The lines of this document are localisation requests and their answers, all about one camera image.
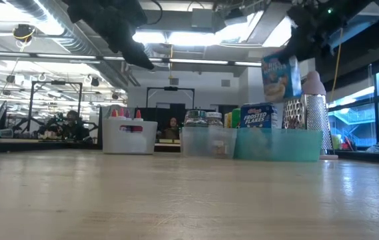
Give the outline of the ceiling light panel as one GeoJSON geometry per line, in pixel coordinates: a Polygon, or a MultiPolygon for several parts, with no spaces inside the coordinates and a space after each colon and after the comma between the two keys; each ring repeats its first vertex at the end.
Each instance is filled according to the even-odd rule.
{"type": "Polygon", "coordinates": [[[178,46],[212,46],[221,44],[224,39],[214,33],[175,31],[168,35],[160,31],[137,31],[133,35],[136,42],[143,44],[171,44],[178,46]]]}

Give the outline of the navy mini cereal box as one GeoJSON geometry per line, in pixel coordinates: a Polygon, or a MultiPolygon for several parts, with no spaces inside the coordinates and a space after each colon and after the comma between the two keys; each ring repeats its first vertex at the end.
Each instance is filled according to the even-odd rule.
{"type": "Polygon", "coordinates": [[[278,114],[272,103],[247,103],[240,108],[240,128],[277,128],[278,114]]]}

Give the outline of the clear plastic container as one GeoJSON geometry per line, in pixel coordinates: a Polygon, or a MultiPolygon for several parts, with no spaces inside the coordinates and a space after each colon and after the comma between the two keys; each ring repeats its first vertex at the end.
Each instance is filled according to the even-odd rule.
{"type": "Polygon", "coordinates": [[[232,159],[236,144],[237,129],[222,127],[183,127],[180,133],[181,153],[184,157],[209,157],[232,159]],[[215,140],[226,141],[228,155],[218,157],[213,153],[215,140]]]}

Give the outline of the green lid spice jar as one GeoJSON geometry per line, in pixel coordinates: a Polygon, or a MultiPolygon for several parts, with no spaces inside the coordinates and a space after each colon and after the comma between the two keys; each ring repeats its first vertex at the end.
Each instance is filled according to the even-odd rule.
{"type": "Polygon", "coordinates": [[[206,112],[198,109],[188,110],[184,125],[185,127],[207,127],[206,112]]]}

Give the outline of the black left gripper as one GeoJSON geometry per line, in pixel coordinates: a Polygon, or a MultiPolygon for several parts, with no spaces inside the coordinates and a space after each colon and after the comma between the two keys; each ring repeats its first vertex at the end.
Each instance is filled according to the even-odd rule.
{"type": "Polygon", "coordinates": [[[92,29],[109,45],[113,53],[122,51],[128,64],[153,70],[154,65],[142,43],[133,41],[136,28],[147,23],[138,0],[95,0],[100,5],[92,29]]]}

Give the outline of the silver ventilation duct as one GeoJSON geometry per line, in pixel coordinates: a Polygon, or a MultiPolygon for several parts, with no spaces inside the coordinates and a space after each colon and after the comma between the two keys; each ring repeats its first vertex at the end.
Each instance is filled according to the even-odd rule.
{"type": "MultiPolygon", "coordinates": [[[[4,0],[8,5],[34,17],[37,23],[56,27],[59,33],[52,34],[53,40],[74,55],[100,55],[101,52],[89,41],[81,29],[72,24],[58,0],[4,0]]],[[[113,87],[126,89],[128,80],[110,63],[88,64],[100,72],[113,87]]]]}

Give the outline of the blue Rice Krispies box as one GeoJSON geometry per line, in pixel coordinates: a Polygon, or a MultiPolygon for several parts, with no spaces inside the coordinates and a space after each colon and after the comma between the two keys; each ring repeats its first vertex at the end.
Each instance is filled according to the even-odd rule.
{"type": "Polygon", "coordinates": [[[267,102],[282,103],[302,95],[298,60],[291,56],[280,61],[278,53],[262,59],[262,81],[267,102]]]}

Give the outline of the grey ceiling box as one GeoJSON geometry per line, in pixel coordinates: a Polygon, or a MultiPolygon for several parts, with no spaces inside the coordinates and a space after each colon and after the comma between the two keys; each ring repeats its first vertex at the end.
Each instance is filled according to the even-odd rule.
{"type": "Polygon", "coordinates": [[[211,28],[213,11],[211,9],[193,9],[191,27],[211,28]]]}

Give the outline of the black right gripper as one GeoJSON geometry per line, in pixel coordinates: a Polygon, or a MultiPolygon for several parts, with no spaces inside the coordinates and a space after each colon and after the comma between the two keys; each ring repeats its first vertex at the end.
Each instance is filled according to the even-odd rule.
{"type": "Polygon", "coordinates": [[[287,16],[293,26],[287,46],[278,53],[281,63],[291,57],[303,61],[331,54],[330,37],[352,17],[352,4],[350,0],[302,0],[287,16]]]}

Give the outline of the grey rectangular air duct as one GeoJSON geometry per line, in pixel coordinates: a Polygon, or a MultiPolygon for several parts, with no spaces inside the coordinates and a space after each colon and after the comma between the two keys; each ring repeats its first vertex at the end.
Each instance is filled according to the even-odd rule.
{"type": "Polygon", "coordinates": [[[291,37],[287,11],[291,0],[252,0],[240,7],[246,21],[216,33],[221,45],[235,47],[282,47],[291,37]]]}

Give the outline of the long ceiling light strip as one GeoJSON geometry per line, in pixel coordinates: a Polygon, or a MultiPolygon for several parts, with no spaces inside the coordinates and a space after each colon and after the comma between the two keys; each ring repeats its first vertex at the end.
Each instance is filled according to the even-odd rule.
{"type": "MultiPolygon", "coordinates": [[[[124,61],[123,57],[100,56],[100,55],[68,55],[55,53],[20,53],[20,52],[3,52],[0,51],[0,57],[15,57],[15,58],[40,58],[40,59],[65,59],[72,61],[124,61]]],[[[179,59],[179,58],[149,58],[153,63],[185,63],[197,65],[226,65],[237,67],[261,67],[261,62],[250,61],[223,61],[223,60],[206,60],[206,59],[179,59]]]]}

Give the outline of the person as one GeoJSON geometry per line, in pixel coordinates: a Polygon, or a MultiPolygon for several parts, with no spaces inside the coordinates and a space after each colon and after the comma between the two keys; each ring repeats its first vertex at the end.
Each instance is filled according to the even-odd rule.
{"type": "Polygon", "coordinates": [[[162,139],[179,139],[179,125],[175,117],[170,118],[169,126],[164,129],[161,138],[162,139]]]}
{"type": "Polygon", "coordinates": [[[84,126],[77,111],[70,110],[66,116],[59,114],[39,128],[44,139],[85,141],[90,139],[89,129],[84,126]]]}

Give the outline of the green plastic tray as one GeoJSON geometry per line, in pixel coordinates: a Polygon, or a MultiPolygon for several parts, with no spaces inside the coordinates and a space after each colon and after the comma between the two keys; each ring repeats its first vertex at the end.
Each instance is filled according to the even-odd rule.
{"type": "Polygon", "coordinates": [[[305,129],[242,128],[237,131],[236,160],[316,162],[322,132],[305,129]]]}

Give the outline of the green mini cereal box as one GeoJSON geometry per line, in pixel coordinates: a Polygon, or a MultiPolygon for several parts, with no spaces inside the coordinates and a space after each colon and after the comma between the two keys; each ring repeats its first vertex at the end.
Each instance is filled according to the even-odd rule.
{"type": "Polygon", "coordinates": [[[235,129],[240,127],[240,108],[232,110],[231,127],[235,129]]]}

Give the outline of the grey translucent handled bin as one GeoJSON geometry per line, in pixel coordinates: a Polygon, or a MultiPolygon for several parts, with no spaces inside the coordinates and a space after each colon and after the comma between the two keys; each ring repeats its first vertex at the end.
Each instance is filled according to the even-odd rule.
{"type": "Polygon", "coordinates": [[[102,125],[103,153],[133,155],[154,153],[157,122],[110,117],[103,119],[102,125]]]}

